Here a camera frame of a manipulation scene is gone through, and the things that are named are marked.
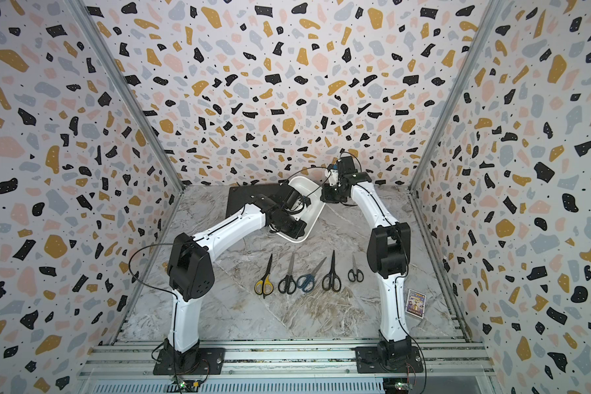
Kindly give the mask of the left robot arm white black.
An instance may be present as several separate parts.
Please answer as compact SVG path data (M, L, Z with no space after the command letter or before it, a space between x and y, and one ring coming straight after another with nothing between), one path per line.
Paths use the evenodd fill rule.
M206 231L179 234L167 267L172 290L172 326L161 354L175 367L193 365L199 352L199 319L203 298L213 287L213 262L249 234L271 227L294 240L305 237L308 223L287 212L273 197L254 194L242 208Z

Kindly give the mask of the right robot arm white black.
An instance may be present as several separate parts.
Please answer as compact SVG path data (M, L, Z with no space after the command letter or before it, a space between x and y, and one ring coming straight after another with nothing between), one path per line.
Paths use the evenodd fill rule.
M379 362L384 368L392 369L412 352L412 338L404 311L411 230L408 223L399 222L385 207L369 174L358 170L353 157L339 158L328 166L327 173L321 200L328 204L345 204L353 200L371 228L366 257L379 284Z

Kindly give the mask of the white plastic storage box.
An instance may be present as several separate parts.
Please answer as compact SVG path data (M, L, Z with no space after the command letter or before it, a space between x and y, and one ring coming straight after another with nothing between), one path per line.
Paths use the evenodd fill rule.
M300 218L307 223L307 226L305 228L305 235L297 240L294 240L289 236L278 233L280 237L284 238L287 241L293 243L302 243L312 232L315 223L317 223L318 218L322 213L323 208L325 207L325 203L323 203L320 200L321 185L303 176L292 177L290 180L285 181L280 185L291 186L294 189L298 190L300 193L302 193L302 195L308 195L308 197L310 197L311 199L310 207L306 208L303 213L300 213L296 216L297 218Z

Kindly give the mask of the long all-black scissors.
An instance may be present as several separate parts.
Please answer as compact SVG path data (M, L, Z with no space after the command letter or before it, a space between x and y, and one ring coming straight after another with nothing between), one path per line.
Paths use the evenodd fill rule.
M325 292L340 292L341 279L336 271L336 252L333 251L331 257L331 267L329 272L323 276L322 287Z

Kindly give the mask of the black handled steel scissors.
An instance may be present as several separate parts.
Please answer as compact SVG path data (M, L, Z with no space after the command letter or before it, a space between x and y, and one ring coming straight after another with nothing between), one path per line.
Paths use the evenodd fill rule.
M296 281L293 277L294 264L295 264L295 254L292 253L292 256L291 256L290 262L289 262L289 266L287 269L287 274L278 284L278 290L281 294L292 295L295 293L295 291L297 289Z

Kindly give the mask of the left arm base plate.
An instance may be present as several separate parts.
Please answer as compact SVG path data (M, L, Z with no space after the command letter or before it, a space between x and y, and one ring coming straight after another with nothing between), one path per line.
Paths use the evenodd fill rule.
M226 349L222 347L197 347L186 353L163 349L156 359L153 375L219 375L225 356Z

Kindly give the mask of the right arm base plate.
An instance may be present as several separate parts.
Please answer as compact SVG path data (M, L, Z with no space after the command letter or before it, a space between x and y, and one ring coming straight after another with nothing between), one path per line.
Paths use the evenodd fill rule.
M377 346L359 346L355 349L355 356L359 374L418 374L425 370L423 358L416 346L412 346L406 355L386 357L383 357Z

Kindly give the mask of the blue handled scissors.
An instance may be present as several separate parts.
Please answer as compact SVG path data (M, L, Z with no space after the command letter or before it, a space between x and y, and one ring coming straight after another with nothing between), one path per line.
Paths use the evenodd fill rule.
M321 269L321 267L323 266L326 259L327 258L324 257L310 273L303 274L300 277L298 277L298 279L296 281L296 286L300 290L302 290L302 292L309 293L315 289L316 275L317 275L318 271Z

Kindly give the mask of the yellow handled scissors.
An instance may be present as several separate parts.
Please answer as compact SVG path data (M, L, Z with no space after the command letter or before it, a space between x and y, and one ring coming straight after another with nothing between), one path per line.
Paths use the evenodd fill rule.
M267 297L274 292L274 285L269 281L269 274L271 272L273 255L269 257L264 275L254 284L254 292L258 296Z

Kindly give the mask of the small black thin scissors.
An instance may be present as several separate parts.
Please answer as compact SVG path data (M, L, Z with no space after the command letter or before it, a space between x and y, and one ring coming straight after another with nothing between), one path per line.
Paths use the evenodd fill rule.
M348 271L347 278L350 282L363 282L364 281L364 273L358 267L356 256L351 256L352 260L352 268Z

